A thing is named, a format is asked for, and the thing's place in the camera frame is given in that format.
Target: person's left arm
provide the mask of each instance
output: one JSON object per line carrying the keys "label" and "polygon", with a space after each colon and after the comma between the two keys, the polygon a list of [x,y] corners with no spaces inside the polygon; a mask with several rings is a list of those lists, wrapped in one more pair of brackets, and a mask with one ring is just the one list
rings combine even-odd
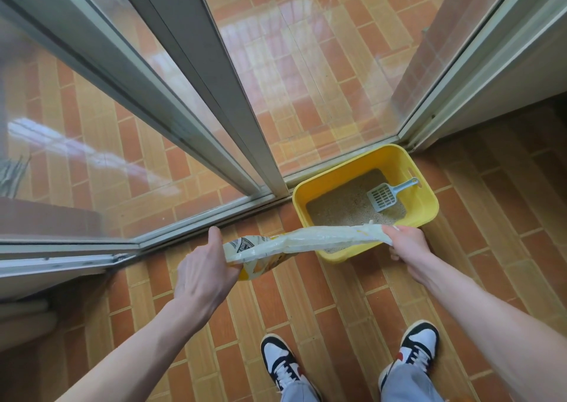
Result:
{"label": "person's left arm", "polygon": [[201,329],[236,283],[240,269],[228,267],[221,232],[197,247],[177,268],[175,298],[77,381],[58,401],[143,401],[175,356]]}

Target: yellow litter box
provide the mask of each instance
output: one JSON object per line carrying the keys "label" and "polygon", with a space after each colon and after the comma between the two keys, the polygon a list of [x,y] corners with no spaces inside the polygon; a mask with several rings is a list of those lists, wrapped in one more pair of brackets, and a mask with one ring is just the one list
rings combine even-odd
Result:
{"label": "yellow litter box", "polygon": [[[417,188],[409,188],[398,194],[398,200],[404,205],[406,215],[396,224],[419,227],[435,218],[439,203],[416,164],[402,147],[386,144],[300,183],[293,192],[293,205],[303,226],[314,226],[307,212],[307,204],[310,201],[372,169],[379,169],[391,185],[401,184],[411,177],[419,179]],[[378,244],[380,243],[360,244],[335,253],[322,250],[316,253],[328,262],[338,263]]]}

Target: scoop handle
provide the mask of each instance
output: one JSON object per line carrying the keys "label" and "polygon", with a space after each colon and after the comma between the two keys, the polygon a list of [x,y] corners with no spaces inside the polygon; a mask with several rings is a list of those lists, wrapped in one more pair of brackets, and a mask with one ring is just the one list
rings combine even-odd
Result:
{"label": "scoop handle", "polygon": [[400,193],[400,191],[407,189],[408,187],[411,187],[419,182],[420,181],[416,177],[410,178],[406,182],[401,183],[400,185],[397,185],[395,187],[392,187],[392,193],[394,195],[397,195],[398,193]]}

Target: foot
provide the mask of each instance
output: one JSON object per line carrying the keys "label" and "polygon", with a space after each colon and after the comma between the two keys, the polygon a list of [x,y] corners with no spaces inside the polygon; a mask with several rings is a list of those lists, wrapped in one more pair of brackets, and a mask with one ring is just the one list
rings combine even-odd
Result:
{"label": "foot", "polygon": [[260,344],[260,351],[262,351],[266,369],[280,393],[288,385],[294,382],[301,382],[307,384],[313,390],[319,401],[322,400],[321,394],[316,387],[309,383],[307,377],[303,375],[303,371],[290,348],[278,335],[267,334],[264,336]]}
{"label": "foot", "polygon": [[435,359],[438,344],[439,331],[433,323],[419,320],[411,325],[401,339],[401,347],[396,359],[386,366],[378,378],[380,391],[384,388],[390,372],[400,365],[414,365],[427,374]]}

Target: person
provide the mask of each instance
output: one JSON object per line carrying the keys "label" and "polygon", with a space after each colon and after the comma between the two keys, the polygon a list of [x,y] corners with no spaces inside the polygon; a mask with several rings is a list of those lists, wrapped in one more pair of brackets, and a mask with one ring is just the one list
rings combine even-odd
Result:
{"label": "person", "polygon": [[[433,255],[421,230],[383,229],[393,242],[393,260],[405,262],[411,276],[461,325],[516,401],[567,399],[567,339]],[[178,272],[173,300],[63,394],[61,402],[145,400],[226,298],[240,269],[226,265],[221,233],[211,227],[209,243],[189,254]],[[433,324],[421,320],[409,327],[400,352],[379,377],[384,402],[443,400],[427,375],[438,343]],[[266,335],[261,352],[283,402],[322,400],[285,341]]]}

